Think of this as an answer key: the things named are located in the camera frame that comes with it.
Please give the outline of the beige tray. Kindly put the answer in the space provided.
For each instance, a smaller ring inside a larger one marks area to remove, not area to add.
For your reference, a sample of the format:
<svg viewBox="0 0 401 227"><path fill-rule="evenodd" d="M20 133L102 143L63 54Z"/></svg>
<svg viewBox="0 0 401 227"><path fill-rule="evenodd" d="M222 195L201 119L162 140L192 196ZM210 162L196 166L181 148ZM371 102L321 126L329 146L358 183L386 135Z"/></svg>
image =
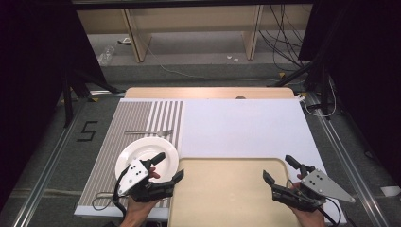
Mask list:
<svg viewBox="0 0 401 227"><path fill-rule="evenodd" d="M179 168L184 176L174 189L168 227L300 227L263 179L268 172L276 184L287 182L279 159L186 158Z"/></svg>

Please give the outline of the white plate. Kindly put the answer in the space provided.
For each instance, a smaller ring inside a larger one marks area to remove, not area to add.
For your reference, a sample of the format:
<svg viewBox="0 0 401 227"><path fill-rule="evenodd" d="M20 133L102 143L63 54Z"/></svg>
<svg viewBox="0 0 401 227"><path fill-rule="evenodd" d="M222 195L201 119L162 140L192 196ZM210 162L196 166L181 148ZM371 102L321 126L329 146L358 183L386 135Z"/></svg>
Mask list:
<svg viewBox="0 0 401 227"><path fill-rule="evenodd" d="M157 154L164 152L165 159L155 166L159 179L153 183L170 181L176 174L179 165L179 154L176 148L167 140L160 137L146 137L129 144L118 156L115 164L115 178L119 179L121 173L133 160L150 160Z"/></svg>

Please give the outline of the grey striped placemat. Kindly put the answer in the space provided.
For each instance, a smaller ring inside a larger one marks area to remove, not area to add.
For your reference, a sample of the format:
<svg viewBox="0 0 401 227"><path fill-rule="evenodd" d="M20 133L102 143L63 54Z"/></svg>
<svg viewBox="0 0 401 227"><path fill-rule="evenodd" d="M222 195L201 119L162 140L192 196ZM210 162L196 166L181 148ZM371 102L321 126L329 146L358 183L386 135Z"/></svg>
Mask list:
<svg viewBox="0 0 401 227"><path fill-rule="evenodd" d="M76 213L99 215L101 209L113 210L109 203L117 179L115 164L120 153L132 142L155 134L124 134L124 131L174 130L160 137L179 147L184 104L180 100L132 99L119 101L111 125L97 156L94 168L78 202Z"/></svg>

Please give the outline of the light wooden shelf unit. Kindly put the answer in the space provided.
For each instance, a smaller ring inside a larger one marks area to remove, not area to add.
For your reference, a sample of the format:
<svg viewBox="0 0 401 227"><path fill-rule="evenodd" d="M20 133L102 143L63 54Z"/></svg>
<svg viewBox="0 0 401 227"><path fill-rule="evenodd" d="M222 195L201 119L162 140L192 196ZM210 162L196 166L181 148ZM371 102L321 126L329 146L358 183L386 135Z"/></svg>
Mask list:
<svg viewBox="0 0 401 227"><path fill-rule="evenodd" d="M259 30L277 30L283 11L286 30L306 29L310 4L157 9L80 10L78 17L88 34L127 34L134 56L145 60L153 33L239 31L249 60L254 57Z"/></svg>

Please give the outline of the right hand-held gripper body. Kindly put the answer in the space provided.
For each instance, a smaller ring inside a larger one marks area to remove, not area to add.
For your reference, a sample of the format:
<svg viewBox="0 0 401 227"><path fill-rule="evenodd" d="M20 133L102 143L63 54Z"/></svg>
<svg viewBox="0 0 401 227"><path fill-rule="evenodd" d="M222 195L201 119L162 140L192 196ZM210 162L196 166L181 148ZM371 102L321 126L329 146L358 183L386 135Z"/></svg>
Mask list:
<svg viewBox="0 0 401 227"><path fill-rule="evenodd" d="M291 164L299 169L302 179L299 188L287 188L271 179L271 194L274 201L281 202L301 211L314 212L327 199L355 202L356 199L314 166Z"/></svg>

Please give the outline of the person's left hand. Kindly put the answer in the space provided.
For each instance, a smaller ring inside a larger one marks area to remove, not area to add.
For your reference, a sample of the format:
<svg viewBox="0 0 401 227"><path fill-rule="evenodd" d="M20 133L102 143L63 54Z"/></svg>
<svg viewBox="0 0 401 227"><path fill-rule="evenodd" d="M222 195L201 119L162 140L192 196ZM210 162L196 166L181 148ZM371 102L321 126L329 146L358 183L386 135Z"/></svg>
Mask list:
<svg viewBox="0 0 401 227"><path fill-rule="evenodd" d="M158 202L159 201L136 202L133 198L129 198L127 213L124 220L144 223L150 211Z"/></svg>

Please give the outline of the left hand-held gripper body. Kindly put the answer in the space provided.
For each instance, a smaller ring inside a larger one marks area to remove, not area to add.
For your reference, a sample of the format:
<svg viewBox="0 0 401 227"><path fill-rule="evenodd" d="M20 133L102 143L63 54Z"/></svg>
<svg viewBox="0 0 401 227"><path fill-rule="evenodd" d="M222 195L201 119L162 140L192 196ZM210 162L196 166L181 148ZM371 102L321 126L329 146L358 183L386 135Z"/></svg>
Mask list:
<svg viewBox="0 0 401 227"><path fill-rule="evenodd" d="M136 202L157 201L173 195L174 182L153 183L149 180L151 160L133 160L122 172L118 184L119 197L130 196Z"/></svg>

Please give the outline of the person's right hand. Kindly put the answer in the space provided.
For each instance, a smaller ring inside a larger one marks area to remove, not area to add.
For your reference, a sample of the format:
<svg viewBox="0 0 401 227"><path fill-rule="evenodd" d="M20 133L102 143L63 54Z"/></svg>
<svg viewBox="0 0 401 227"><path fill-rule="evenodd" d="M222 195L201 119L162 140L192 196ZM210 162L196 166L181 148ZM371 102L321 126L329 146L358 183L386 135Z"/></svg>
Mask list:
<svg viewBox="0 0 401 227"><path fill-rule="evenodd" d="M326 227L324 216L320 211L304 212L294 207L289 207L302 227Z"/></svg>

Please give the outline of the silver fork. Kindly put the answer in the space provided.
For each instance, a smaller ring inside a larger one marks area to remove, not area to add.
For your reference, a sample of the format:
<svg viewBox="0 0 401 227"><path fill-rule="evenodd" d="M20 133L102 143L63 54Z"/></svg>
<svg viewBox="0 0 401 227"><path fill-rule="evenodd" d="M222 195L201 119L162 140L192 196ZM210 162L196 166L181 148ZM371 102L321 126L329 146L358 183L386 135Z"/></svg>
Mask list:
<svg viewBox="0 0 401 227"><path fill-rule="evenodd" d="M124 131L124 134L155 134L159 137L169 136L174 130L165 131Z"/></svg>

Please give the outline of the black metal stand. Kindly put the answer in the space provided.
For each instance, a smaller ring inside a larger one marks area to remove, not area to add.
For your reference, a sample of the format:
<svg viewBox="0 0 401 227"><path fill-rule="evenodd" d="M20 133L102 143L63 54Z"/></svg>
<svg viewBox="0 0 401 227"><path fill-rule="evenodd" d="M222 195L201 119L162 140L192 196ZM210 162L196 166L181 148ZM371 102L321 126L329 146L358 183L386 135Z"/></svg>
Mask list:
<svg viewBox="0 0 401 227"><path fill-rule="evenodd" d="M320 109L322 111L320 117L329 117L336 110L335 108L337 100L334 100L335 108L332 112L329 112L328 94L332 92L333 89L328 73L325 71L323 60L320 60L318 57L294 71L289 76L284 76L282 79L279 79L277 82L272 84L272 87L283 87L303 74L307 74L304 82L304 87L306 89L311 89L313 86L317 85L320 86Z"/></svg>
<svg viewBox="0 0 401 227"><path fill-rule="evenodd" d="M90 90L86 86L87 83L93 83L112 94L122 94L125 90L117 89L108 84L105 79L99 79L95 76L81 71L81 70L68 70L62 77L62 93L65 109L65 123L64 127L67 128L72 122L73 106L71 92L74 91L78 98L87 98L91 95Z"/></svg>

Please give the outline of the black curtain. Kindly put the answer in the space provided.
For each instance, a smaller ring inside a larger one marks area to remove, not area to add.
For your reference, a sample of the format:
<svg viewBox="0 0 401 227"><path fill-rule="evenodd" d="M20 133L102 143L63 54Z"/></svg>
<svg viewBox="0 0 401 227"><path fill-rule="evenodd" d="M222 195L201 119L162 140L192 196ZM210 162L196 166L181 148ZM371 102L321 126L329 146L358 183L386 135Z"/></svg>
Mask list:
<svg viewBox="0 0 401 227"><path fill-rule="evenodd" d="M67 82L104 81L72 0L0 0L0 212Z"/></svg>
<svg viewBox="0 0 401 227"><path fill-rule="evenodd" d="M401 0L312 0L300 58L312 60L344 7L325 68L365 143L401 186Z"/></svg>

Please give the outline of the white tape strip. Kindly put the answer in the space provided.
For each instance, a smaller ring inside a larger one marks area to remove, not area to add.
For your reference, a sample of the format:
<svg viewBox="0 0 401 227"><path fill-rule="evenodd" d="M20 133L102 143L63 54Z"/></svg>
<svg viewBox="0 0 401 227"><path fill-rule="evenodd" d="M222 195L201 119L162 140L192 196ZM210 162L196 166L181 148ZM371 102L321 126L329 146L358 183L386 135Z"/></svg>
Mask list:
<svg viewBox="0 0 401 227"><path fill-rule="evenodd" d="M384 186L381 187L381 191L386 197L395 197L401 193L399 186Z"/></svg>

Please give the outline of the clear plastic bag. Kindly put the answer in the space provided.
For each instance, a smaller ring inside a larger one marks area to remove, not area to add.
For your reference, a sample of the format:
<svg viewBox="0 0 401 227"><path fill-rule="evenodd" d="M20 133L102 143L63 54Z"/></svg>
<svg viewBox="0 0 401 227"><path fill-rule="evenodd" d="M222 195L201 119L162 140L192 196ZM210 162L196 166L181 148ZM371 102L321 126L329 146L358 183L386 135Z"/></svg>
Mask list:
<svg viewBox="0 0 401 227"><path fill-rule="evenodd" d="M107 66L113 59L115 49L111 45L107 45L103 52L98 56L97 61L101 66Z"/></svg>

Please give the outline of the metal floor rail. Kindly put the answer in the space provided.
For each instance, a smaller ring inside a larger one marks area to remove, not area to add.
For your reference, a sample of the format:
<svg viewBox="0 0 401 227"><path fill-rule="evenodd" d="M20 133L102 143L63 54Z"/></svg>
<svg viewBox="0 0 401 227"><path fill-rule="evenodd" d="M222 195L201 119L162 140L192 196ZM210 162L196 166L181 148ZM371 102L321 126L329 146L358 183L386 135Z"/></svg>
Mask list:
<svg viewBox="0 0 401 227"><path fill-rule="evenodd" d="M44 191L47 188L58 163L60 162L62 154L65 151L65 147L72 135L72 131L77 124L77 118L80 116L86 103L87 98L77 97L72 99L74 118L67 128L64 127L65 122L62 124L61 132L57 134L57 142L52 147L37 181L28 190L26 199L12 223L12 227L27 227L31 222L43 197Z"/></svg>
<svg viewBox="0 0 401 227"><path fill-rule="evenodd" d="M313 107L320 97L313 93L305 100L306 121L322 157L327 175L356 198L354 203L342 202L346 227L395 227L391 218L399 205L396 198L386 197L381 187L394 184L391 176L368 151L351 118L337 109L329 117L320 117Z"/></svg>

